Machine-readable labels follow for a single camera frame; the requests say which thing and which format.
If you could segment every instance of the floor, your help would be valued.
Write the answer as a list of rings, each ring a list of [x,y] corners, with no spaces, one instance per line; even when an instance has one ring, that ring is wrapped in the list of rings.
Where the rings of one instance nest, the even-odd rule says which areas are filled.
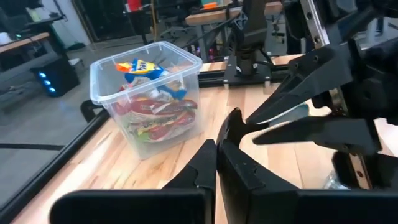
[[[393,30],[391,37],[396,36],[398,32]],[[181,38],[174,44],[183,45],[188,38]],[[81,84],[61,98],[49,98],[32,83],[26,91],[16,95],[17,103],[0,110],[0,143],[68,144],[86,126],[79,107],[90,98],[90,64],[142,45],[140,37],[129,37],[70,52],[70,58],[80,58],[85,64],[85,70],[79,74]],[[266,46],[274,55],[286,52],[285,45],[273,37],[267,39]],[[57,151],[0,149],[0,207],[56,154]]]

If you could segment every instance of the blue led light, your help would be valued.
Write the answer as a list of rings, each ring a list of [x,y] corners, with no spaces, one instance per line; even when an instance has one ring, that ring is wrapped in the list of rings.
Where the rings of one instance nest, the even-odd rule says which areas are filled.
[[[41,78],[45,78],[45,77],[47,77],[44,73],[42,73],[42,72],[39,72],[39,76],[41,77]]]

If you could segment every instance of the plastic container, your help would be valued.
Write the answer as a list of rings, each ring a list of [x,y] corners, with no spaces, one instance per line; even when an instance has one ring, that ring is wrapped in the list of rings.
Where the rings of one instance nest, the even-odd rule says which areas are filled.
[[[169,74],[121,91],[127,81],[116,64],[135,58],[157,64]],[[156,42],[92,63],[90,97],[109,111],[139,157],[146,159],[201,133],[201,66],[200,58],[168,42]],[[165,103],[149,98],[171,83],[183,83],[187,94],[182,100]]]

